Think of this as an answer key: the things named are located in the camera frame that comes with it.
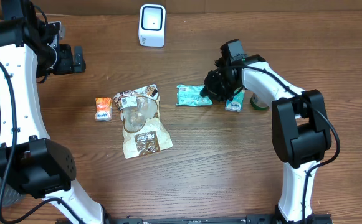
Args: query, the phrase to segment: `white device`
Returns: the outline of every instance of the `white device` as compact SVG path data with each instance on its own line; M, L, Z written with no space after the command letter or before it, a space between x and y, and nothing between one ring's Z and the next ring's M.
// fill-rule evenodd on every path
M146 47L163 47L166 9L158 4L144 4L139 15L139 43Z
M37 55L27 45L16 47L14 44L0 47L0 62L12 76L13 92L16 101L17 127L21 129L17 135L17 145L29 141L29 136L50 139L39 106L37 91ZM0 107L1 135L0 144L12 146L12 107L6 78L0 68ZM71 183L68 191L59 190L47 194L43 200L61 198L85 223L103 224L103 208L94 202L84 191L77 179ZM72 223L78 221L70 212L57 202L50 202L58 208Z
M280 75L276 74L267 62L256 62L249 66L265 69L266 71L274 74L282 83L287 85L292 91L301 95L303 89L293 86ZM267 106L271 107L272 102L280 98L293 98L294 95L287 92L285 88L279 85L272 77L263 74L260 71L244 68L242 70L242 83L243 86L253 91L260 101L263 101ZM308 170L319 164L317 161L307 162L301 164L300 168L294 169L289 163L283 164L283 186L282 196L278 202L278 208L283 217L288 222L298 222L302 219L302 205L303 188L305 175ZM312 214L311 209L311 195L313 188L313 179L316 169L311 172L311 177L308 180L307 194L305 198L305 218Z

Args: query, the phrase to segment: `snack bag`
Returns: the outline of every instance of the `snack bag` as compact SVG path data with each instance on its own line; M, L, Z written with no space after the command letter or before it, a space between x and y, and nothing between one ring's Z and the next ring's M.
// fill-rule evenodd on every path
M212 101L208 96L201 96L200 91L204 88L204 85L192 86L192 85L178 85L178 103L176 106L204 106L211 105Z
M225 110L236 111L236 112L242 111L243 100L244 100L244 90L236 94L233 97L233 100L226 100Z
M109 121L112 119L113 100L111 98L95 98L96 114L95 120Z
M161 124L160 96L156 85L124 91L114 96L124 123L125 159L169 149L173 142Z

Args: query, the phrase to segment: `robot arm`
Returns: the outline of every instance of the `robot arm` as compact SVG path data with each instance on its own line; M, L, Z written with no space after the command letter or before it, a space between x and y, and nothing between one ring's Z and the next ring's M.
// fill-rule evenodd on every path
M224 44L221 53L222 58L216 61L218 69L208 73L201 95L222 101L232 98L239 88L246 88L254 92L252 103L263 108L271 107L272 143L279 159L284 162L282 196L277 205L277 219L282 223L299 222L303 216L306 173L320 163L325 151L331 146L328 126L312 112L302 98L326 116L323 97L317 90L305 92L293 86L276 74L261 56L248 57L239 40ZM296 119L299 118L309 118L309 122L297 126ZM305 218L312 215L310 201L315 172L316 170L313 170L308 179Z
M50 140L37 92L37 77L84 72L82 48L75 47L73 58L70 46L59 44L64 36L61 22L43 24L28 0L2 0L2 11L5 21L0 22L0 62L13 85L18 127L15 162L7 184L34 198L60 198L85 223L103 223L103 207L75 179L70 151ZM3 178L13 130L11 96L1 67L0 107L0 177ZM78 223L62 203L50 203L72 223Z

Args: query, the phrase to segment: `wood grain surface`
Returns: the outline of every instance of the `wood grain surface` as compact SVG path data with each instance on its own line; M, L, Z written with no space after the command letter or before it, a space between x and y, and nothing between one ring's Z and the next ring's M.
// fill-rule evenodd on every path
M176 85L198 85L214 69L219 47L239 38L290 83L318 89L341 139L341 154L318 170L315 213L334 223L362 223L362 11L168 15L166 45L138 42L138 16L49 17L66 26L63 41L81 45L85 73L50 76L38 85L48 133L75 156L77 179L112 216L231 217L272 213L282 191L282 163L271 141L269 111L241 113L223 104L175 106ZM157 84L161 122L174 147L125 159L122 123L94 120L95 97ZM334 147L326 153L329 158ZM40 200L4 210L18 218ZM53 223L51 205L24 223Z
M160 4L167 13L284 12L362 10L362 0L33 0L47 14L136 15L144 4Z

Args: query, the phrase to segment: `packaging label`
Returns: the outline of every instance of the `packaging label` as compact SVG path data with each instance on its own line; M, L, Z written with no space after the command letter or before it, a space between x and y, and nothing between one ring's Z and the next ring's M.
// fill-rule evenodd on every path
M180 87L179 91L188 91L188 88L187 87Z
M135 142L139 156L160 151L156 131L135 135Z
M138 106L138 102L136 101L136 96L124 97L121 99L122 108Z
M233 100L226 100L225 110L240 112L243 107L244 90L233 97Z

